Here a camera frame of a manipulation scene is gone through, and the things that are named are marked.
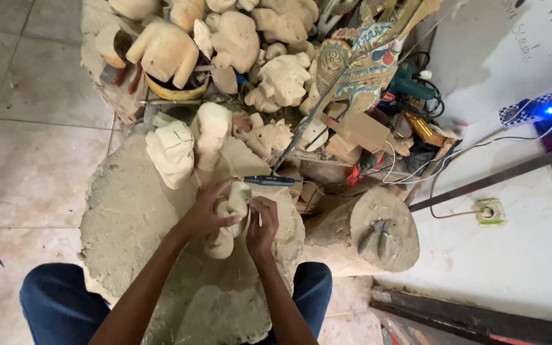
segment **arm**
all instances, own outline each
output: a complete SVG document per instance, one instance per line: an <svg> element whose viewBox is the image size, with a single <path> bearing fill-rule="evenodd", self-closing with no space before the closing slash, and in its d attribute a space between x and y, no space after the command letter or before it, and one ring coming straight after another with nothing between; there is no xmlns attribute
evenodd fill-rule
<svg viewBox="0 0 552 345"><path fill-rule="evenodd" d="M272 242L278 227L276 203L263 197L254 198L251 201L247 247L259 271L273 331L278 343L282 345L318 345L314 334L289 295L272 255Z"/></svg>
<svg viewBox="0 0 552 345"><path fill-rule="evenodd" d="M239 217L218 218L212 212L217 197L233 181L211 182L200 187L195 204L165 235L140 274L99 326L89 345L140 344L182 248L196 236L240 222Z"/></svg>

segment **wall socket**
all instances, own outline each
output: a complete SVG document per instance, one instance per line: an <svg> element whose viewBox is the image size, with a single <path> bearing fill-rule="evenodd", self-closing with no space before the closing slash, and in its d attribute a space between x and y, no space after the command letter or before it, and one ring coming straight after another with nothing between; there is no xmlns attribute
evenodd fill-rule
<svg viewBox="0 0 552 345"><path fill-rule="evenodd" d="M479 212L476 219L480 225L506 224L506 214L499 199L478 200L471 208Z"/></svg>

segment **sawdust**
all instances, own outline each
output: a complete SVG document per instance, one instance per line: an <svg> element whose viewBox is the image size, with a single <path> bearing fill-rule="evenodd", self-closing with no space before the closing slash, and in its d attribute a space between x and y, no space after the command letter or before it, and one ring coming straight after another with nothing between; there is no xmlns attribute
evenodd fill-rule
<svg viewBox="0 0 552 345"><path fill-rule="evenodd" d="M226 139L213 177L265 174L269 167L241 141ZM81 223L87 286L115 303L154 253L165 233L195 200L198 175L181 189L165 186L146 153L144 137L133 134L92 177ZM253 186L279 204L280 230L273 252L293 291L303 223L287 188ZM271 321L257 269L235 239L224 260L210 258L203 240L191 241L174 265L149 325L150 343L239 344L267 335Z"/></svg>

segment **checkered fabric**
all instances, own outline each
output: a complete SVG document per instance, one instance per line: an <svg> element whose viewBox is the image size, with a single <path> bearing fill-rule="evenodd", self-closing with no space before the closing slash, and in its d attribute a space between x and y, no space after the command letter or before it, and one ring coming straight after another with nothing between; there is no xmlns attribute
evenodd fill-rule
<svg viewBox="0 0 552 345"><path fill-rule="evenodd" d="M538 98L534 98L536 101L545 104L549 99L552 98L552 93L549 93L548 95L544 95ZM516 118L509 121L510 118L519 111L519 105L515 104L513 106L508 106L500 109L499 115L500 115L500 122L502 123L502 126L505 128L513 128L521 125L525 125L526 123L533 123L542 120L541 117L530 114L527 111L522 111L517 115Z"/></svg>

